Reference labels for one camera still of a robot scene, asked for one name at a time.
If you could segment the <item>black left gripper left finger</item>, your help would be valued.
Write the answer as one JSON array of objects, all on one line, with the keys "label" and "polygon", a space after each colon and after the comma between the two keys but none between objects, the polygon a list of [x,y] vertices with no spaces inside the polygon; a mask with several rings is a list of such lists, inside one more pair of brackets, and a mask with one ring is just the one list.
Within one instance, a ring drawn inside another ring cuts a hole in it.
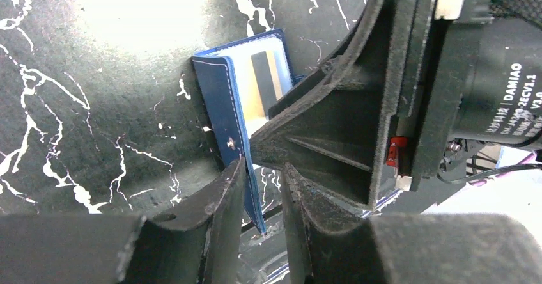
[{"label": "black left gripper left finger", "polygon": [[138,214],[1,217],[2,283],[234,283],[244,159],[180,204]]}]

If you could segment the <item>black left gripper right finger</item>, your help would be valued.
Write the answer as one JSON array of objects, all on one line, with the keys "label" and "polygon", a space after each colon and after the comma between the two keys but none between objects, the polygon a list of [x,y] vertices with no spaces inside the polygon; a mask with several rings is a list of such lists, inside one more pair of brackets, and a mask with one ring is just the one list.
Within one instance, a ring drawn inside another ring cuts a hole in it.
[{"label": "black left gripper right finger", "polygon": [[362,219],[282,170],[292,283],[540,283],[541,248],[500,214]]}]

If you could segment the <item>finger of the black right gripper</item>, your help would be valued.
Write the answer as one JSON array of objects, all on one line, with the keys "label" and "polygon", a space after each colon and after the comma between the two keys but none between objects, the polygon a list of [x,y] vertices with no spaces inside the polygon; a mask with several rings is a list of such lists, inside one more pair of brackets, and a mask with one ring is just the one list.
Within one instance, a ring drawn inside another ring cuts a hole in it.
[{"label": "finger of the black right gripper", "polygon": [[272,106],[250,138],[255,164],[293,166],[363,209],[378,200],[417,0],[368,0],[333,53]]}]

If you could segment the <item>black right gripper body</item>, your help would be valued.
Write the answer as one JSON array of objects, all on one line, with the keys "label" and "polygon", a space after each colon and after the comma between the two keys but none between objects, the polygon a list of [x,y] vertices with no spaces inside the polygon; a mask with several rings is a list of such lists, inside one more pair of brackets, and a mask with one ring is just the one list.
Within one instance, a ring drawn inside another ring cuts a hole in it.
[{"label": "black right gripper body", "polygon": [[399,105],[415,132],[395,145],[396,187],[447,174],[488,145],[541,155],[541,0],[428,0],[417,88]]}]

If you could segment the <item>blue card holder wallet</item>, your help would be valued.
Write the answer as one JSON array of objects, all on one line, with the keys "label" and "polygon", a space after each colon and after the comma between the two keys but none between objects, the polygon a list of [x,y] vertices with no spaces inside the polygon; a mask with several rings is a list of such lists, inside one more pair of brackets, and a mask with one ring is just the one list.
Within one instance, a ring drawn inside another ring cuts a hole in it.
[{"label": "blue card holder wallet", "polygon": [[249,141],[268,122],[270,109],[265,120],[249,122],[245,120],[241,101],[246,60],[261,51],[274,53],[279,65],[282,97],[285,96],[299,79],[293,75],[286,37],[281,29],[197,52],[192,55],[192,65],[223,165],[228,166],[239,158],[246,161],[244,208],[255,227],[264,233],[267,228],[260,202],[257,166],[251,157]]}]

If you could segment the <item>gold card from holder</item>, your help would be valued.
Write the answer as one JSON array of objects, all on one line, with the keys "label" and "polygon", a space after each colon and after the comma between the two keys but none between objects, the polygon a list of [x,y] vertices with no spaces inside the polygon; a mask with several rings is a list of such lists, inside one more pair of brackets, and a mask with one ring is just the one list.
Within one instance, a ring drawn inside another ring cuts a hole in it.
[{"label": "gold card from holder", "polygon": [[242,80],[242,110],[246,121],[265,120],[282,97],[279,65],[272,51],[261,51],[246,60]]}]

